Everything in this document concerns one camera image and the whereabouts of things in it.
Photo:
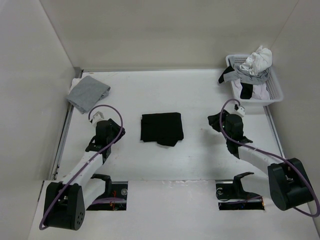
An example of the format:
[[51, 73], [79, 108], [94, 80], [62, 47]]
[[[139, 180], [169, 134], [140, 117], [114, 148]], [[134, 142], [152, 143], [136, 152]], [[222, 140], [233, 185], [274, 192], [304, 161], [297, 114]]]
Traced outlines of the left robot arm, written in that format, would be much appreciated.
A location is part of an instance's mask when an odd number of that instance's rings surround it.
[[125, 133], [123, 125], [112, 119], [96, 123], [95, 136], [80, 162], [61, 181], [47, 186], [40, 230], [51, 227], [77, 231], [83, 224], [86, 209], [98, 197], [105, 200], [112, 195], [112, 186], [107, 183], [110, 177], [97, 175], [96, 171], [111, 154], [111, 146]]

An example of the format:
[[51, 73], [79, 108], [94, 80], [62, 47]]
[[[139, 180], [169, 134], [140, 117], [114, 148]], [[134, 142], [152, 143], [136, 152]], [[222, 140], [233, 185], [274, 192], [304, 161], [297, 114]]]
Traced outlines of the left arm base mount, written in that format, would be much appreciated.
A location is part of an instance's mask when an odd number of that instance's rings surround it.
[[87, 211], [125, 211], [128, 198], [127, 181], [112, 182], [107, 190], [98, 196]]

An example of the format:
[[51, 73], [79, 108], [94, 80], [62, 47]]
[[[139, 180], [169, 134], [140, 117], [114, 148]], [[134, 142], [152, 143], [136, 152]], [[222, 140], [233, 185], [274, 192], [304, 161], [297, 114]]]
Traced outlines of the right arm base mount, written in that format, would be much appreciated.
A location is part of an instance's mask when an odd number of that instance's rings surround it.
[[263, 197], [254, 192], [245, 191], [241, 183], [216, 181], [216, 198], [220, 211], [264, 211]]

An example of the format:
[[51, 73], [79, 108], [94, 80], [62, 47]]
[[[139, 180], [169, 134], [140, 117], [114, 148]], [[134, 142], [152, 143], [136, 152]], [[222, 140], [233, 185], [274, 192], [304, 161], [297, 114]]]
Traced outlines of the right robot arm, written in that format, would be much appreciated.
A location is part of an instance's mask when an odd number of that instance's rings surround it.
[[229, 153], [267, 175], [269, 195], [278, 209], [298, 210], [298, 206], [312, 201], [316, 203], [317, 210], [320, 209], [319, 199], [299, 159], [285, 159], [254, 147], [253, 141], [244, 136], [243, 120], [237, 114], [222, 110], [207, 119], [213, 130], [224, 136]]

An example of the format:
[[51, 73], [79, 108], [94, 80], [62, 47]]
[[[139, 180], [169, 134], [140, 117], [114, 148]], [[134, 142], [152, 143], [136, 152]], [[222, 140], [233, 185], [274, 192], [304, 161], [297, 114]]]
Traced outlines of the black tank top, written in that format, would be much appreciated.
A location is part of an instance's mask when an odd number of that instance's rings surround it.
[[184, 139], [182, 115], [179, 112], [143, 114], [140, 140], [174, 147]]

